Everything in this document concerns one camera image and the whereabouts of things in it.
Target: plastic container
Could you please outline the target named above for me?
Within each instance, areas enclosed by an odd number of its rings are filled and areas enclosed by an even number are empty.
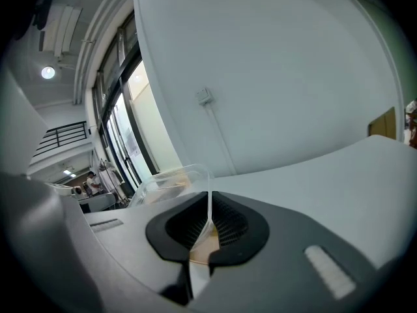
[[[136,190],[128,207],[139,207],[142,204],[160,203],[172,200],[181,195],[207,191],[207,223],[200,233],[195,250],[213,231],[212,221],[212,172],[202,164],[192,164],[176,170],[154,175],[144,180]]]

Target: metal railing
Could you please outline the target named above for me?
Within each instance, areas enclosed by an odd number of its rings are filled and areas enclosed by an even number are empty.
[[[68,145],[69,143],[87,139],[87,133],[85,131],[86,123],[86,121],[82,121],[52,128],[46,131],[46,134],[40,142],[34,157],[41,155],[42,153],[49,152],[52,149]]]

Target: white cable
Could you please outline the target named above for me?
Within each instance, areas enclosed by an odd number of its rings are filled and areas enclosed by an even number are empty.
[[[220,126],[219,123],[217,122],[216,116],[214,115],[214,112],[211,108],[211,104],[210,103],[206,103],[204,105],[204,109],[207,112],[208,118],[210,119],[211,125],[214,129],[214,133],[216,134],[217,140],[220,144],[220,148],[222,149],[223,152],[223,156],[226,160],[226,164],[227,167],[229,167],[229,170],[231,172],[231,175],[237,175],[237,171],[235,168],[235,165],[233,164],[233,160],[230,156],[230,152],[229,149],[227,148],[227,145],[224,141],[223,135],[222,135],[222,131],[220,130]]]

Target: ceiling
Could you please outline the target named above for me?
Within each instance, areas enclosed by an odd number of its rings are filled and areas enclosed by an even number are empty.
[[[7,61],[26,97],[33,106],[43,106],[72,100],[74,90],[75,68],[81,50],[81,40],[103,0],[53,0],[54,5],[81,7],[82,12],[74,30],[70,52],[58,58],[53,52],[38,50],[40,31],[30,26],[25,36],[11,43]],[[56,71],[54,78],[45,80],[40,71],[45,66],[52,66]]]
[[[67,174],[64,174],[64,170],[69,170],[72,173],[77,173],[84,169],[88,170],[90,167],[90,154],[91,152],[89,151],[58,162],[43,170],[37,171],[31,175],[31,178],[41,182],[55,183],[68,177]]]

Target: ceiling light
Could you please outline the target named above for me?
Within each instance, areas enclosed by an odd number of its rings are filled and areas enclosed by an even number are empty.
[[[41,75],[44,79],[51,79],[55,75],[53,67],[47,66],[42,69]]]

